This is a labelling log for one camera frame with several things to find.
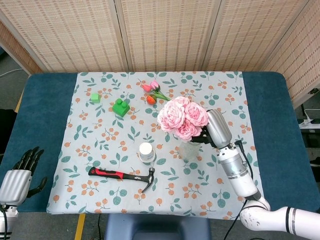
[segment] pink tulip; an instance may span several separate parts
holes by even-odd
[[[159,90],[160,90],[159,83],[157,83],[156,80],[153,80],[153,81],[150,83],[150,87],[151,87],[151,89],[156,90],[156,91],[159,91]]]
[[[142,84],[141,87],[143,88],[143,90],[145,90],[147,93],[149,93],[152,90],[152,87],[150,85],[147,84]]]

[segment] claw hammer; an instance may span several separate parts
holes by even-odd
[[[136,180],[136,181],[142,181],[142,182],[148,183],[147,186],[143,189],[142,193],[144,193],[154,182],[154,179],[155,179],[154,173],[155,173],[155,169],[153,167],[149,168],[148,176],[136,176],[136,175],[123,173],[120,171],[102,170],[94,166],[88,172],[89,176],[100,176],[100,177],[121,179],[121,180],[130,179],[130,180]]]

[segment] vase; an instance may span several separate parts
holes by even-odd
[[[200,142],[183,141],[179,146],[179,156],[188,162],[197,160],[200,144]]]

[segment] black cable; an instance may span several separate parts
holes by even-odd
[[[239,211],[238,215],[237,215],[237,216],[235,217],[235,219],[233,220],[233,223],[232,223],[232,225],[229,227],[228,231],[226,232],[226,234],[225,234],[225,236],[224,236],[223,240],[226,240],[226,239],[227,239],[227,237],[228,237],[228,235],[229,235],[230,231],[232,230],[232,228],[233,228],[233,227],[234,227],[234,225],[236,224],[237,219],[239,218],[240,213],[241,213],[242,209],[244,208],[244,206],[246,205],[247,201],[248,201],[248,200],[245,200],[245,201],[244,201],[244,203],[243,203],[243,205],[242,205],[242,207],[241,207],[241,209],[240,209],[240,211]]]
[[[3,209],[1,206],[0,206],[0,211],[3,213],[3,218],[4,218],[4,234],[3,234],[3,240],[7,240],[7,231],[8,231],[7,214],[6,214],[6,210]]]
[[[99,240],[101,240],[100,217],[101,217],[101,213],[99,213],[99,218],[98,218]]]
[[[241,141],[241,140],[235,141],[234,144],[237,145],[237,146],[239,146],[240,151],[241,151],[241,153],[242,153],[242,155],[243,155],[243,157],[244,157],[244,159],[245,159],[245,161],[246,161],[246,163],[247,163],[247,165],[248,165],[248,167],[249,167],[250,174],[251,174],[251,179],[253,180],[253,179],[254,179],[254,172],[252,171],[252,167],[251,167],[251,165],[250,165],[250,162],[249,162],[249,160],[248,160],[248,158],[247,158],[247,156],[246,156],[246,154],[245,154],[245,150],[244,150],[244,146],[243,146],[243,144],[242,144],[242,141]],[[244,203],[243,203],[243,205],[242,205],[242,207],[241,207],[238,215],[237,215],[237,216],[235,217],[235,219],[233,220],[233,223],[232,223],[232,225],[229,227],[228,231],[226,232],[223,240],[226,240],[226,239],[227,239],[230,231],[232,230],[232,228],[233,228],[234,225],[236,224],[237,219],[240,217],[240,213],[241,213],[242,209],[245,207],[246,203],[247,203],[247,200],[244,201]]]

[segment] hammer head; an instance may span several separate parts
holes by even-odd
[[[143,189],[142,193],[144,193],[151,185],[152,183],[154,182],[154,173],[155,173],[155,169],[153,167],[150,167],[149,168],[149,175],[147,176],[148,177],[148,184],[147,186]]]

